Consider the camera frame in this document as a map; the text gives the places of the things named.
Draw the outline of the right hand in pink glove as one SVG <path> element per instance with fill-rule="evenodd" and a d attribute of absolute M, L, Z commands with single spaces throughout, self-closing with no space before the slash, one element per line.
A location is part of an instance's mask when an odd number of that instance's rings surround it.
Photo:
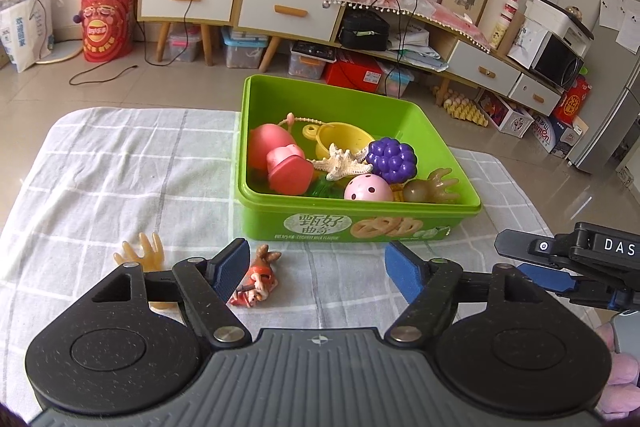
<path fill-rule="evenodd" d="M 639 415 L 639 361 L 628 353 L 614 350 L 615 337 L 611 323 L 599 326 L 596 333 L 610 350 L 612 360 L 611 373 L 597 410 L 607 421 L 623 424 L 627 418 Z"/>

